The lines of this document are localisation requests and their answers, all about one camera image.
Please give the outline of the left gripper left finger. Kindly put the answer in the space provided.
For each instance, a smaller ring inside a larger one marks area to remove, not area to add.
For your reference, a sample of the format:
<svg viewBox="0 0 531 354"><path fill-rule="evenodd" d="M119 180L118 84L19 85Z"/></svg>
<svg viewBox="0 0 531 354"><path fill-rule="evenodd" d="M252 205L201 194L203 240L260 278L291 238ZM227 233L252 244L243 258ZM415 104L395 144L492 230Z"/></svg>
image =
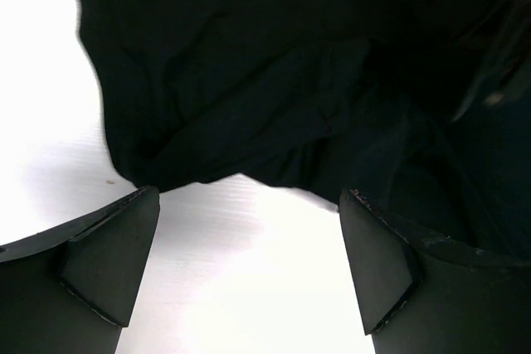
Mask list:
<svg viewBox="0 0 531 354"><path fill-rule="evenodd" d="M143 187L1 247L1 352L115 352L132 317L160 212Z"/></svg>

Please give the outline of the black t-shirt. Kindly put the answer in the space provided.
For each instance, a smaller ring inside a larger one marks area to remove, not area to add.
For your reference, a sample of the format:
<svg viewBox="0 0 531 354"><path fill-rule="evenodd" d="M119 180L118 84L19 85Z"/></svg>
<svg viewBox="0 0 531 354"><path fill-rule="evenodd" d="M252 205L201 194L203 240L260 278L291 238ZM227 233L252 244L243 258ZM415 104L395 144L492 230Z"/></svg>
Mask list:
<svg viewBox="0 0 531 354"><path fill-rule="evenodd" d="M80 0L117 173L241 173L530 256L530 98L470 95L499 0Z"/></svg>

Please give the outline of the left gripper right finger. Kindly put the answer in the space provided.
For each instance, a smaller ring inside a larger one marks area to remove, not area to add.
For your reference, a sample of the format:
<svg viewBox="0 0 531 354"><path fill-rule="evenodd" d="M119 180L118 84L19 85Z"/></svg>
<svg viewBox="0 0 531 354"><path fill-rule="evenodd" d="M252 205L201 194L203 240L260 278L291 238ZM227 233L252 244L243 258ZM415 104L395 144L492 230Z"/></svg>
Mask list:
<svg viewBox="0 0 531 354"><path fill-rule="evenodd" d="M340 225L377 353L527 353L530 264L343 192Z"/></svg>

